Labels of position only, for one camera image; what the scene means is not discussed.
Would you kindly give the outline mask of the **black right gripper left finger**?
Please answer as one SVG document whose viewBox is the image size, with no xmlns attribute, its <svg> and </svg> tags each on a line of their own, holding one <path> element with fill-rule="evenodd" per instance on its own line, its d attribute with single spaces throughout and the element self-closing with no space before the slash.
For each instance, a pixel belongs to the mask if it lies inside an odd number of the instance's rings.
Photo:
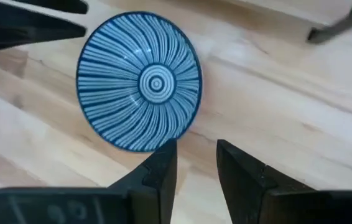
<svg viewBox="0 0 352 224">
<path fill-rule="evenodd" d="M 177 183 L 177 141 L 170 139 L 108 187 L 121 197 L 110 223 L 170 224 Z"/>
</svg>

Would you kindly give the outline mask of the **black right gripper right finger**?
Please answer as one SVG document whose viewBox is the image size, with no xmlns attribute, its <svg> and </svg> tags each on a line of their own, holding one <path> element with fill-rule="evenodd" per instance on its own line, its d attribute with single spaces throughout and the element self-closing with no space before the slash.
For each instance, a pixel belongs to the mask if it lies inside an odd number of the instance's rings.
<svg viewBox="0 0 352 224">
<path fill-rule="evenodd" d="M 262 201 L 271 189 L 286 193 L 313 190 L 224 139 L 217 140 L 216 163 L 233 223 L 259 223 Z"/>
</svg>

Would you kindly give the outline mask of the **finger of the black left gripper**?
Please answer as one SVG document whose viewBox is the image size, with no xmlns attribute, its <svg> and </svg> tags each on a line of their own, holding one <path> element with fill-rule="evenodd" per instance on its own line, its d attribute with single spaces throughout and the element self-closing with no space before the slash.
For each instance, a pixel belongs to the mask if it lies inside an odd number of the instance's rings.
<svg viewBox="0 0 352 224">
<path fill-rule="evenodd" d="M 85 27 L 71 21 L 0 2 L 0 50 L 85 34 Z"/>
<path fill-rule="evenodd" d="M 86 14 L 88 5 L 82 0 L 15 0 L 26 4 L 45 7 L 48 9 L 69 12 L 74 14 Z"/>
</svg>

